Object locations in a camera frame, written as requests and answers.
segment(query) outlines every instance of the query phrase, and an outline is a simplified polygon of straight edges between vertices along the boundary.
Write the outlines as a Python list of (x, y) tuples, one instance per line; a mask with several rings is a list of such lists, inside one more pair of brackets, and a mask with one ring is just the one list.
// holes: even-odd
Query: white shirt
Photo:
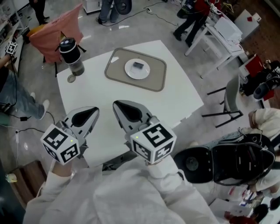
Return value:
[(218, 224), (199, 192), (167, 156), (146, 166), (137, 157), (108, 176), (102, 166), (70, 180), (49, 173), (40, 197), (27, 204), (24, 224)]
[[(258, 128), (262, 130), (263, 135), (270, 140), (280, 134), (280, 110), (274, 108), (259, 109), (255, 112), (255, 122)], [(260, 130), (253, 129), (250, 133), (260, 133)], [(271, 170), (265, 177), (259, 179), (256, 183), (257, 191), (263, 191), (280, 182), (280, 170)], [(278, 194), (269, 195), (269, 190), (263, 191), (266, 196), (278, 197)]]

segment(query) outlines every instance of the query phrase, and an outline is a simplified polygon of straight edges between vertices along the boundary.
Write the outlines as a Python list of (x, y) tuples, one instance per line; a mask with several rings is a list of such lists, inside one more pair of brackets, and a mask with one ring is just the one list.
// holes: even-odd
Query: white plate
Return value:
[[(143, 64), (144, 65), (143, 68), (139, 69), (139, 68), (134, 67), (133, 66), (134, 62)], [(138, 59), (138, 58), (129, 60), (125, 64), (124, 70), (126, 71), (126, 74), (129, 77), (131, 77), (133, 79), (138, 79), (138, 80), (147, 78), (148, 75), (150, 74), (150, 66), (148, 65), (148, 63), (141, 59)]]

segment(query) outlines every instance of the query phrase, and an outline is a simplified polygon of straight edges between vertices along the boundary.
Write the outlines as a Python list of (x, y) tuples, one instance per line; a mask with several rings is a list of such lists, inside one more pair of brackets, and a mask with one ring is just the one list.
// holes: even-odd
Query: pink fabric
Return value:
[(61, 33), (66, 37), (73, 37), (77, 44), (80, 43), (83, 38), (78, 24), (81, 7), (82, 4), (77, 5), (73, 10), (62, 14), (59, 18), (46, 24), (42, 30), (29, 37), (31, 44), (45, 56), (46, 62), (60, 61), (60, 52), (55, 50), (60, 43)]

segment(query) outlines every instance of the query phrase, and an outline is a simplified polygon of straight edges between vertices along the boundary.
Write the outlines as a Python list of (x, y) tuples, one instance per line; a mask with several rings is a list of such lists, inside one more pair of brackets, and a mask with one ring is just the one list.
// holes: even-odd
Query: chair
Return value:
[(207, 93), (207, 95), (211, 95), (213, 93), (220, 92), (222, 90), (226, 90), (224, 94), (224, 101), (220, 103), (220, 105), (224, 104), (224, 112), (222, 113), (215, 113), (215, 114), (206, 114), (202, 115), (202, 117), (213, 117), (213, 116), (220, 116), (220, 115), (226, 115), (228, 114), (231, 118), (216, 126), (216, 128), (221, 127), (225, 124), (228, 124), (229, 122), (232, 122), (236, 120), (237, 118), (240, 118), (243, 116), (243, 113), (238, 109), (236, 105), (236, 98), (239, 92), (239, 86), (240, 86), (240, 78), (239, 75), (235, 76), (232, 80), (230, 80), (226, 87), (218, 89), (216, 91)]
[(44, 25), (36, 33), (29, 37), (31, 44), (36, 47), (43, 55), (43, 62), (54, 63), (57, 75), (57, 62), (61, 61), (61, 55), (56, 48), (64, 37), (73, 37), (78, 47), (83, 38), (83, 34), (79, 29), (78, 16), (82, 4), (77, 5), (73, 10), (62, 14), (59, 18)]

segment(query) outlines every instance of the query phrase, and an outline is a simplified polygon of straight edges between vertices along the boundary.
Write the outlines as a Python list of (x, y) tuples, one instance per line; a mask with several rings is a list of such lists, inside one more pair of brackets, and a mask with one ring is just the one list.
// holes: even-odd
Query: gray floor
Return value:
[[(159, 0), (142, 0), (133, 1), (133, 10), (129, 15), (143, 10), (143, 7), (152, 5)], [(45, 16), (51, 19), (58, 17), (61, 13), (72, 9), (79, 0), (48, 0), (45, 6)], [(170, 3), (161, 3), (150, 7), (152, 13), (156, 13), (159, 17), (172, 22), (181, 24), (183, 20), (176, 17), (179, 6)], [(31, 20), (30, 28), (38, 25), (35, 13), (30, 10)], [(104, 27), (99, 25), (95, 18), (98, 14), (86, 15), (81, 10), (79, 16), (80, 29), (84, 34), (84, 39), (80, 45), (87, 50), (82, 54), (82, 60), (100, 55), (102, 53), (114, 50), (118, 47), (126, 47), (138, 43), (161, 40), (173, 56), (177, 59), (185, 73), (190, 78), (199, 95), (201, 96), (204, 106), (194, 112), (191, 117), (182, 121), (175, 128), (178, 135), (176, 149), (185, 148), (190, 142), (198, 141), (199, 143), (207, 143), (213, 139), (219, 138), (224, 134), (236, 131), (238, 127), (249, 125), (248, 113), (258, 108), (257, 103), (248, 98), (242, 98), (242, 112), (244, 116), (233, 121), (221, 128), (216, 129), (215, 125), (229, 119), (228, 115), (220, 117), (202, 118), (204, 113), (222, 112), (223, 106), (219, 102), (223, 100), (223, 92), (207, 96), (207, 92), (226, 86), (227, 82), (238, 74), (238, 61), (233, 61), (222, 70), (216, 70), (203, 80), (199, 74), (206, 71), (217, 60), (211, 50), (204, 52), (205, 44), (200, 43), (191, 52), (188, 57), (184, 56), (187, 45), (184, 41), (177, 41), (172, 32), (175, 26), (169, 24), (155, 15), (148, 15), (142, 12), (131, 17), (120, 24), (112, 27)], [(58, 70), (66, 69), (65, 63), (58, 66)], [(49, 111), (54, 115), (56, 121), (63, 119), (65, 111), (63, 108), (57, 79), (55, 78), (54, 65), (43, 63), (42, 54), (31, 44), (24, 45), (19, 71), (19, 80), (29, 92), (36, 92), (37, 100), (43, 102), (49, 99), (51, 102)], [(14, 112), (18, 116), (23, 115), (21, 112)], [(10, 125), (18, 127), (20, 130), (34, 127), (40, 130), (46, 130), (51, 124), (52, 118), (47, 114), (43, 120), (29, 119), (26, 122), (20, 122), (18, 119), (11, 117)], [(28, 130), (20, 133), (19, 143), (19, 165), (25, 165), (35, 159), (42, 162), (45, 170), (48, 170), (51, 164), (51, 158), (44, 151), (40, 137), (41, 133)], [(0, 158), (7, 172), (16, 167), (15, 158), (17, 156), (17, 145), (15, 143), (15, 129), (4, 128), (0, 126)]]

